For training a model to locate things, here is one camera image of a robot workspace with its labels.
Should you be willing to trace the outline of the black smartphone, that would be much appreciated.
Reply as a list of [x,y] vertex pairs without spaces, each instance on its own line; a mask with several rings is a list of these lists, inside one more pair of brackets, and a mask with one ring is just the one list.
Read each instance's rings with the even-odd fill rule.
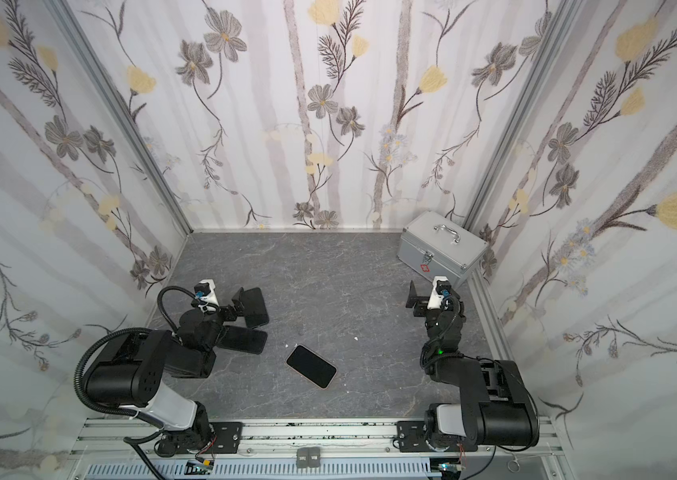
[[328,363],[304,345],[298,345],[294,348],[294,351],[286,360],[286,365],[320,389],[328,388],[330,382],[336,376],[336,372],[338,372],[334,365]]

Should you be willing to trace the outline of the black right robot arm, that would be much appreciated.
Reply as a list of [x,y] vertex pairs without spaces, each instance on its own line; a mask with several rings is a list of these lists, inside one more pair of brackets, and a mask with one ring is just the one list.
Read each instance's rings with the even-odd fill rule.
[[422,422],[398,423],[402,451],[475,452],[496,446],[521,452],[538,445],[541,422],[533,396],[515,362],[460,352],[465,304],[445,276],[428,295],[410,284],[406,308],[425,320],[428,340],[420,368],[436,383],[459,390],[456,403],[433,403]]

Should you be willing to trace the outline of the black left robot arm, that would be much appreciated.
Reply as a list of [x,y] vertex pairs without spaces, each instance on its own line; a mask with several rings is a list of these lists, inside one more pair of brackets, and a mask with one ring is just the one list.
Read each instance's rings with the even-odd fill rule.
[[74,370],[74,392],[92,411],[156,428],[146,439],[160,457],[234,453],[242,426],[212,423],[206,406],[164,378],[208,378],[220,349],[262,354],[268,341],[262,326],[270,321],[266,300],[260,288],[240,288],[224,305],[210,279],[176,292],[190,297],[190,310],[179,320],[168,318],[166,330],[130,327],[100,338]]

